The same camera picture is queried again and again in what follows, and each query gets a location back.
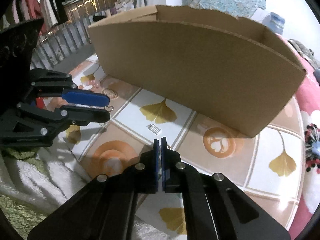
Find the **patterned tablecloth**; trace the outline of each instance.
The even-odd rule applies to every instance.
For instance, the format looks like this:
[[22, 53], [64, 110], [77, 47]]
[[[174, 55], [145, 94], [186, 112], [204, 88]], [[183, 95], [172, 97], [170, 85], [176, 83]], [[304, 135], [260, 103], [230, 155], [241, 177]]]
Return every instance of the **patterned tablecloth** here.
[[[111, 98], [111, 120], [71, 126], [59, 136], [91, 177], [119, 174], [167, 137], [183, 161], [206, 174], [221, 172], [289, 229], [300, 201], [305, 172], [304, 134], [293, 97], [255, 138], [169, 99], [107, 76], [92, 55], [72, 72], [79, 88]], [[44, 100], [47, 109], [66, 104]], [[180, 194], [142, 195], [136, 215], [177, 239], [187, 239]]]

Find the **metal screw head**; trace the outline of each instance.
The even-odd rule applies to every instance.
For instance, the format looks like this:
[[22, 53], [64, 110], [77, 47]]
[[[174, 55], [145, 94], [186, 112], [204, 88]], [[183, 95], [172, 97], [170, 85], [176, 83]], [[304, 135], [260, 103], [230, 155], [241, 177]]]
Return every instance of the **metal screw head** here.
[[186, 165], [184, 163], [176, 163], [176, 168], [179, 170], [183, 170], [186, 167]]
[[106, 174], [100, 174], [98, 177], [97, 177], [97, 181], [99, 182], [105, 182], [107, 180], [108, 176]]
[[46, 135], [46, 134], [48, 133], [47, 128], [41, 128], [40, 133], [41, 133], [42, 135]]
[[214, 179], [217, 180], [217, 181], [222, 181], [222, 180], [224, 179], [224, 176], [223, 176], [223, 174], [221, 174], [221, 173], [215, 173], [215, 174], [213, 175], [213, 177], [214, 177]]
[[145, 166], [143, 163], [137, 163], [137, 164], [135, 165], [135, 168], [136, 168], [137, 170], [139, 170], [139, 171], [144, 170], [145, 167], [146, 167], [146, 166]]
[[67, 116], [68, 112], [67, 112], [66, 110], [62, 110], [62, 111], [60, 112], [60, 114], [61, 114], [62, 116]]

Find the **box flap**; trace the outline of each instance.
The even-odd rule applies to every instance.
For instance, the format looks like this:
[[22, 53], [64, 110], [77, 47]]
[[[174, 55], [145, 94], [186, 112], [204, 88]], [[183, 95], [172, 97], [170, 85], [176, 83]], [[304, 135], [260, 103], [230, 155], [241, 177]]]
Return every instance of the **box flap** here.
[[250, 137], [276, 117], [305, 76], [264, 45], [199, 24], [131, 22], [89, 33], [106, 73]]
[[168, 22], [189, 22], [208, 25], [257, 41], [279, 52], [301, 69], [303, 66], [290, 49], [264, 25], [251, 19], [236, 18], [218, 10], [195, 9], [189, 6], [156, 5], [157, 19]]
[[95, 26], [107, 25], [112, 23], [129, 22], [132, 19], [140, 18], [147, 15], [152, 15], [157, 13], [156, 6], [145, 6], [140, 7], [135, 10], [125, 11], [119, 14], [112, 15], [111, 17], [104, 18], [96, 23], [93, 23], [89, 28]]
[[155, 22], [157, 21], [157, 14], [149, 14], [131, 20], [132, 22]]

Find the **green fabric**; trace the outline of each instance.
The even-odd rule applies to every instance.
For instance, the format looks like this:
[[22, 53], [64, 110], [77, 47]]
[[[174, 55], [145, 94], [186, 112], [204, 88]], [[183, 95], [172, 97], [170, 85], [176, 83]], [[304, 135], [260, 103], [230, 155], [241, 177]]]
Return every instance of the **green fabric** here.
[[4, 148], [2, 150], [2, 154], [3, 156], [13, 157], [17, 160], [33, 164], [39, 172], [46, 176], [49, 176], [49, 173], [45, 168], [44, 162], [36, 159], [36, 153], [38, 152], [38, 150], [39, 148], [34, 148], [29, 151], [24, 149], [15, 150], [12, 148]]
[[3, 149], [2, 152], [4, 153], [5, 156], [14, 157], [18, 160], [25, 160], [25, 159], [36, 157], [37, 151], [38, 151], [38, 148], [33, 149], [31, 151], [24, 151], [24, 150], [18, 151], [12, 148], [5, 148]]
[[41, 172], [42, 174], [49, 177], [49, 173], [48, 173], [47, 169], [45, 168], [43, 161], [37, 160], [36, 158], [30, 158], [30, 159], [23, 160], [23, 161], [30, 163], [30, 164], [33, 164], [34, 166], [36, 166], [36, 168], [39, 172]]
[[[1, 154], [6, 157], [15, 158], [34, 165], [37, 170], [49, 176], [45, 164], [36, 159], [38, 148], [32, 150], [15, 150], [11, 148], [2, 149]], [[7, 217], [13, 228], [23, 239], [27, 236], [32, 228], [46, 218], [46, 215], [38, 212], [29, 206], [24, 205], [17, 199], [0, 194], [0, 208]]]
[[0, 208], [23, 239], [27, 239], [31, 229], [47, 217], [2, 194], [0, 194]]

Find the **pink garment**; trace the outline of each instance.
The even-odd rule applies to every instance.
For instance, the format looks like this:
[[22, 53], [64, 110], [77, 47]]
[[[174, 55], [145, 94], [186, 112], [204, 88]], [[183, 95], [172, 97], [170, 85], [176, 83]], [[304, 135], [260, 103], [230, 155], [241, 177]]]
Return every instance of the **pink garment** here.
[[[26, 1], [28, 12], [31, 19], [43, 18], [38, 0], [25, 0], [25, 1]], [[43, 24], [40, 30], [40, 33], [46, 33], [46, 32], [47, 32], [47, 27], [45, 24]]]
[[15, 23], [19, 23], [19, 16], [18, 16], [16, 4], [17, 4], [17, 0], [13, 0], [13, 2], [12, 2], [12, 14], [13, 14], [14, 22]]
[[25, 0], [21, 0], [21, 10], [22, 10], [22, 13], [23, 13], [25, 20], [30, 20], [28, 6], [27, 6]]
[[[317, 115], [320, 112], [320, 86], [313, 75], [314, 69], [309, 62], [301, 57], [287, 41], [284, 42], [292, 49], [307, 71], [306, 78], [295, 94], [300, 107], [304, 129], [306, 130], [307, 125], [319, 123], [320, 121]], [[295, 239], [301, 233], [314, 214], [320, 202], [319, 184], [320, 174], [317, 174], [316, 169], [305, 173], [300, 203], [289, 229], [291, 239]]]

